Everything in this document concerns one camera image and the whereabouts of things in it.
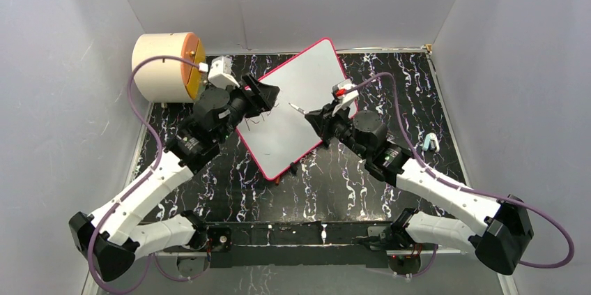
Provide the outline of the white whiteboard marker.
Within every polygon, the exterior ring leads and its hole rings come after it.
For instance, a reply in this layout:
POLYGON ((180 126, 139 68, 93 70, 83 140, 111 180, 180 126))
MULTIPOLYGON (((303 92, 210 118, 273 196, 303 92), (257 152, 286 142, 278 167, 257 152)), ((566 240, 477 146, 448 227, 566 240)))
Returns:
POLYGON ((304 110, 303 108, 301 108, 301 107, 298 107, 297 105, 295 105, 295 104, 293 104, 293 103, 289 103, 289 105, 290 105, 290 106, 291 106, 291 107, 292 107, 294 110, 296 110, 297 112, 301 113, 302 115, 306 115, 306 114, 307 114, 307 111, 306 111, 306 110, 304 110))

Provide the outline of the pink framed whiteboard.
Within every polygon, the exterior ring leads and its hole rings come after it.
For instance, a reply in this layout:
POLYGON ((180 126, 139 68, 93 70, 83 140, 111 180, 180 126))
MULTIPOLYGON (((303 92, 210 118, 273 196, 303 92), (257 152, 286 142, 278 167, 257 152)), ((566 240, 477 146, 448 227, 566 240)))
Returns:
POLYGON ((270 112, 245 119, 236 131, 265 179, 275 180, 321 143, 304 115, 289 103, 307 112, 321 109, 332 102, 332 87, 346 78, 329 38, 260 78, 260 82, 280 88, 275 106, 270 112))

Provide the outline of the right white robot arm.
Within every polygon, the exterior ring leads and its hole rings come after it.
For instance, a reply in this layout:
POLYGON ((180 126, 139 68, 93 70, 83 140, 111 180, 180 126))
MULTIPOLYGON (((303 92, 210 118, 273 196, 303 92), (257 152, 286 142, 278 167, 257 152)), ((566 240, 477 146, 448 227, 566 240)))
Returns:
POLYGON ((375 179, 411 192, 445 209, 452 218, 404 211, 390 226, 394 243, 409 249, 432 243, 475 254, 489 269, 511 275, 533 238, 528 212, 519 201, 478 197, 474 190, 453 181, 443 184, 442 174, 428 173, 409 149, 388 139, 379 115, 361 111, 349 117, 348 109, 333 104, 307 112, 306 121, 327 142, 338 139, 365 161, 375 179))

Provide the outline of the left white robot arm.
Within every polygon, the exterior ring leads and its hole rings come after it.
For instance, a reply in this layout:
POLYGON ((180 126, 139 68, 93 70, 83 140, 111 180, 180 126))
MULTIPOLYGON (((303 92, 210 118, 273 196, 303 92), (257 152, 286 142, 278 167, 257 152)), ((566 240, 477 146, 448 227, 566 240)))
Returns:
POLYGON ((68 225, 75 245, 101 281, 119 278, 137 259, 166 248, 208 247, 208 224, 192 211, 147 225, 141 222, 219 155, 221 143, 241 122, 269 112, 279 93, 278 86, 250 75, 237 86, 206 89, 152 165, 110 202, 88 215, 78 212, 71 217, 68 225))

